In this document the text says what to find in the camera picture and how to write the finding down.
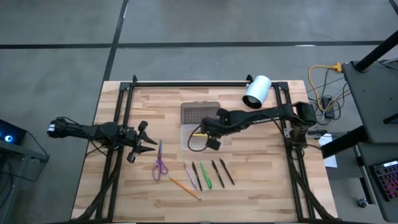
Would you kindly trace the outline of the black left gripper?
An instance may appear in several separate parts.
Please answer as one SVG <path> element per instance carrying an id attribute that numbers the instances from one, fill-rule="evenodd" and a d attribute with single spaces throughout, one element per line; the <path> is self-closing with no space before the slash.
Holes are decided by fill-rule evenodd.
<path id="1" fill-rule="evenodd" d="M 121 146 L 129 146 L 132 148 L 131 152 L 127 155 L 128 162 L 134 162 L 136 159 L 136 154 L 155 151 L 154 148 L 147 146 L 140 146 L 141 140 L 149 144 L 157 145 L 157 142 L 152 140 L 145 132 L 147 126 L 148 126 L 147 121 L 141 121 L 137 131 L 131 127 L 126 127 L 122 130 L 121 140 L 119 141 L 119 144 Z"/>

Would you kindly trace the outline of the purple scissors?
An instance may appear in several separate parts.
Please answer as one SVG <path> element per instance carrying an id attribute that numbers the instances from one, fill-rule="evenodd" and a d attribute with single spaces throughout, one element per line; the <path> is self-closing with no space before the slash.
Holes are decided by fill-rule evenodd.
<path id="1" fill-rule="evenodd" d="M 164 162 L 162 160 L 162 146 L 163 146 L 163 143 L 162 143 L 162 140 L 160 140 L 158 153 L 157 153 L 157 159 L 152 168 L 152 177 L 156 181 L 160 180 L 160 177 L 162 174 L 167 174 L 169 171 L 167 166 L 164 164 Z"/>

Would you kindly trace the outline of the black pen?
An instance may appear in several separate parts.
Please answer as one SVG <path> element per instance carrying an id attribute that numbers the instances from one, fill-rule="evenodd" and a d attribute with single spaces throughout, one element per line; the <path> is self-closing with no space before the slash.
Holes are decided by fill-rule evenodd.
<path id="1" fill-rule="evenodd" d="M 219 179 L 219 182 L 220 182 L 222 188 L 225 188 L 223 179 L 221 178 L 221 175 L 220 175 L 220 173 L 219 173 L 219 170 L 218 170 L 218 168 L 217 168 L 216 163 L 215 163 L 214 160 L 211 160 L 211 165 L 213 166 L 213 168 L 214 168 L 214 170 L 215 170 L 215 172 L 216 172 L 216 175 L 217 175 L 217 177 L 218 177 L 218 179 Z"/>
<path id="2" fill-rule="evenodd" d="M 222 160 L 222 159 L 219 159 L 219 160 L 220 160 L 220 163 L 221 163 L 221 165 L 223 166 L 223 169 L 224 169 L 224 171 L 226 172 L 226 174 L 227 174 L 229 180 L 231 181 L 231 183 L 232 183 L 233 185 L 235 185 L 235 182 L 234 182 L 234 180 L 233 180 L 231 174 L 229 173 L 229 170 L 228 170 L 228 168 L 227 168 L 227 166 L 226 166 L 224 160 Z"/>
<path id="3" fill-rule="evenodd" d="M 195 177 L 197 179 L 197 183 L 198 183 L 199 189 L 200 189 L 200 191 L 202 191 L 203 188 L 201 186 L 201 182 L 200 182 L 200 178 L 199 178 L 199 175 L 198 175 L 198 171 L 197 171 L 197 168 L 196 168 L 196 165 L 195 165 L 194 162 L 192 162 L 192 168 L 193 168 L 193 171 L 195 173 Z"/>

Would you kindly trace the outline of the green pen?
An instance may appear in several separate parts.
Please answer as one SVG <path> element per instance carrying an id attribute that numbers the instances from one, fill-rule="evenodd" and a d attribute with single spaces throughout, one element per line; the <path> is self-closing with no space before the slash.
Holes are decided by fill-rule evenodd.
<path id="1" fill-rule="evenodd" d="M 202 162 L 200 162 L 200 167 L 201 167 L 201 170 L 203 172 L 203 176 L 205 178 L 205 181 L 206 181 L 206 184 L 207 184 L 208 188 L 212 189 L 213 186 L 212 186 L 211 180 L 210 180 L 210 178 L 208 176 L 208 173 L 207 173 L 207 171 L 205 169 L 205 166 L 204 166 L 204 164 Z"/>

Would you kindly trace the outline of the purple transparent pen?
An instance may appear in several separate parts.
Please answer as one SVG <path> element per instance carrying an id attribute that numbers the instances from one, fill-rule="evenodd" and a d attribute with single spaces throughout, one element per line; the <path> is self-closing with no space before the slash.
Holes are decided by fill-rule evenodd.
<path id="1" fill-rule="evenodd" d="M 197 185 L 196 185 L 196 183 L 195 183 L 195 180 L 193 179 L 193 176 L 192 176 L 191 173 L 190 173 L 190 170 L 189 170 L 188 166 L 186 165 L 186 163 L 183 163 L 183 166 L 184 166 L 184 169 L 186 170 L 186 172 L 187 172 L 187 174 L 188 174 L 188 177 L 189 177 L 189 179 L 190 179 L 190 182 L 191 182 L 193 188 L 194 188 L 195 190 L 197 190 L 198 187 L 197 187 Z"/>

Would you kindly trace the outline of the orange pencil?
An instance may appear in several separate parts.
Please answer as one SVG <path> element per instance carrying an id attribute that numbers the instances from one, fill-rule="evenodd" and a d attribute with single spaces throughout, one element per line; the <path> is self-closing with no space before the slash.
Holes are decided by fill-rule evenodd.
<path id="1" fill-rule="evenodd" d="M 169 179 L 177 184 L 179 187 L 181 187 L 182 189 L 184 189 L 184 191 L 188 192 L 190 195 L 192 195 L 193 197 L 195 197 L 197 200 L 201 201 L 201 198 L 192 190 L 188 189 L 186 186 L 184 186 L 183 184 L 181 184 L 179 181 L 175 180 L 174 178 L 169 176 Z"/>

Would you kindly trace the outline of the clear plastic supply box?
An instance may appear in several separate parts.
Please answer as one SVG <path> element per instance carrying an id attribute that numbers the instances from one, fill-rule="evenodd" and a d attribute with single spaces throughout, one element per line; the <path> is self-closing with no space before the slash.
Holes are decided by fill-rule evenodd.
<path id="1" fill-rule="evenodd" d="M 193 137 L 192 134 L 201 133 L 199 124 L 185 124 L 180 128 L 180 146 L 182 150 L 202 151 L 210 149 L 205 146 L 207 137 Z"/>

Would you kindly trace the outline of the white spotlight lamp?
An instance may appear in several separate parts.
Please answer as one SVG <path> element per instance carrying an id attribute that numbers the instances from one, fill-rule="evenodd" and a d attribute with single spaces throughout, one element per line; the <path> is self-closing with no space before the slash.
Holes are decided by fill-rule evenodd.
<path id="1" fill-rule="evenodd" d="M 264 75 L 259 75 L 256 78 L 248 75 L 246 80 L 249 83 L 246 85 L 246 93 L 242 97 L 242 101 L 252 109 L 259 109 L 267 99 L 272 81 Z"/>

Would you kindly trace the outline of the black power adapter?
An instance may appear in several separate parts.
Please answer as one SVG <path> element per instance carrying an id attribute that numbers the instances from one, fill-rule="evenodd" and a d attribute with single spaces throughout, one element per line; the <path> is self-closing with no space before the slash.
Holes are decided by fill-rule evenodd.
<path id="1" fill-rule="evenodd" d="M 323 112 L 322 118 L 334 119 L 335 118 L 335 109 L 332 103 L 331 96 L 323 96 L 321 99 L 321 104 L 325 111 Z"/>

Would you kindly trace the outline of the black side stand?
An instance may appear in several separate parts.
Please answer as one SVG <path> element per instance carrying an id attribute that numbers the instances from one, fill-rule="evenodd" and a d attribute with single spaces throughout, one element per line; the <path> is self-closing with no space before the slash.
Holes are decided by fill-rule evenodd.
<path id="1" fill-rule="evenodd" d="M 34 159 L 48 161 L 42 152 L 0 141 L 0 224 L 6 224 L 11 219 L 18 185 L 22 180 L 30 179 L 25 175 Z"/>

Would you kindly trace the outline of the black computer with blue light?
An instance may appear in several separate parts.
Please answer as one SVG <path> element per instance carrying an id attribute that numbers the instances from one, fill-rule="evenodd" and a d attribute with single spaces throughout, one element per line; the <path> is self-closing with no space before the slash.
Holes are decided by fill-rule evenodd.
<path id="1" fill-rule="evenodd" d="M 0 140 L 10 144 L 21 145 L 27 131 L 0 119 Z"/>

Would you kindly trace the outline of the dark grey side desk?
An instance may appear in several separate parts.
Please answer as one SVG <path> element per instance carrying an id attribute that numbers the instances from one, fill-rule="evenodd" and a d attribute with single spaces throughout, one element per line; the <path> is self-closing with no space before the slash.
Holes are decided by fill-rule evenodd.
<path id="1" fill-rule="evenodd" d="M 322 146 L 323 157 L 356 146 L 383 218 L 398 222 L 398 200 L 385 201 L 370 169 L 374 164 L 398 160 L 398 67 L 374 63 L 358 72 L 355 64 L 344 63 L 342 69 L 362 125 Z"/>

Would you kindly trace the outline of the black pole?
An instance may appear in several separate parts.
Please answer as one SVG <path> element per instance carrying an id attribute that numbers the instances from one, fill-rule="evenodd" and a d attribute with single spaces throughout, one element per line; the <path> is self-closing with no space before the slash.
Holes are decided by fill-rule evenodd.
<path id="1" fill-rule="evenodd" d="M 371 51 L 365 58 L 361 59 L 354 65 L 355 70 L 358 72 L 365 71 L 370 65 L 376 62 L 379 58 L 385 55 L 388 51 L 393 49 L 398 44 L 398 30 L 395 31 L 384 42 L 378 45 Z"/>

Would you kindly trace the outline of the backlit keyboard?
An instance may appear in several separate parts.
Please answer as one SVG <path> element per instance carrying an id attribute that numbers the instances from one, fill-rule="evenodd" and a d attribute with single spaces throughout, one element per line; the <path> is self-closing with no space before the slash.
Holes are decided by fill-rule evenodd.
<path id="1" fill-rule="evenodd" d="M 398 200 L 398 160 L 374 164 L 370 169 L 385 201 Z"/>

